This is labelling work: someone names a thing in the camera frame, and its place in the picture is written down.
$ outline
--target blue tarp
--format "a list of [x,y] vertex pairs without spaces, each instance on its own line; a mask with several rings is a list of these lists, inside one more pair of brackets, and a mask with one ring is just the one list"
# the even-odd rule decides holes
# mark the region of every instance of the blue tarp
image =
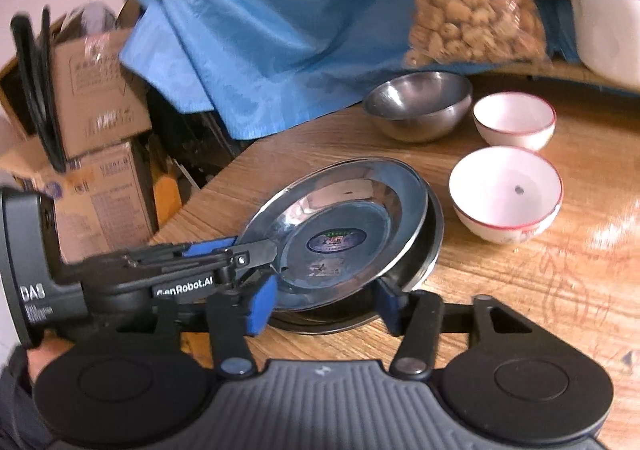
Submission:
[[[215,108],[243,140],[347,107],[404,72],[414,10],[414,0],[139,1],[146,13],[121,61],[178,111]],[[576,60],[569,1],[537,1],[550,50]]]

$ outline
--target stacked plates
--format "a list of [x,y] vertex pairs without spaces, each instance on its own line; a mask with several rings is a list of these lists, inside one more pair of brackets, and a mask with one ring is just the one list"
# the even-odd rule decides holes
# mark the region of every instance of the stacked plates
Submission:
[[274,196],[238,243],[271,239],[279,273],[274,327],[326,334],[376,317],[369,292],[386,275],[402,289],[433,270],[444,220],[437,197],[405,163],[352,159]]

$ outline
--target wooden table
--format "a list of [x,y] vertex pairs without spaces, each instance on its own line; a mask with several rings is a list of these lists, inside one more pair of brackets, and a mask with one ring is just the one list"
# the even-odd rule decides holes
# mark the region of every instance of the wooden table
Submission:
[[[442,253],[425,289],[449,302],[486,293],[507,303],[601,363],[616,388],[602,431],[611,450],[640,445],[640,100],[563,82],[505,76],[473,79],[475,96],[523,90],[550,101],[558,126],[543,155],[564,179],[564,203],[546,233],[522,245],[498,246],[471,234],[453,212],[452,167],[484,146],[471,116],[447,138],[406,145],[381,137],[354,106],[254,143],[198,192],[156,236],[194,241],[237,234],[279,189],[336,161],[389,156],[415,167],[433,186],[446,219]],[[381,358],[399,341],[377,321],[337,335],[305,337],[268,328],[249,341],[266,358]],[[211,364],[205,335],[184,347]],[[462,335],[441,338],[437,364],[464,350]]]

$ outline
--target metal screw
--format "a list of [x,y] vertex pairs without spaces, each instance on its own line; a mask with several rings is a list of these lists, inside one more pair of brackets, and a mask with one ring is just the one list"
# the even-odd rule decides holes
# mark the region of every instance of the metal screw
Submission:
[[244,376],[245,374],[249,374],[254,369],[254,366],[246,358],[234,356],[233,358],[227,358],[223,361],[220,364],[220,369],[232,376]]
[[396,362],[396,370],[402,374],[420,374],[427,370],[427,364],[418,358],[410,358],[408,356],[400,358]]

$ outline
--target plate label sticker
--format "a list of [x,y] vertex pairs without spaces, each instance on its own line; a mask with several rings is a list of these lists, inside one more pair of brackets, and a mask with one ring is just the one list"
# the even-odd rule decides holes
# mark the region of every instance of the plate label sticker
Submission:
[[309,277],[338,277],[344,266],[344,258],[323,259],[309,266]]
[[338,253],[359,246],[366,238],[366,232],[359,228],[336,228],[311,237],[306,247],[316,253]]

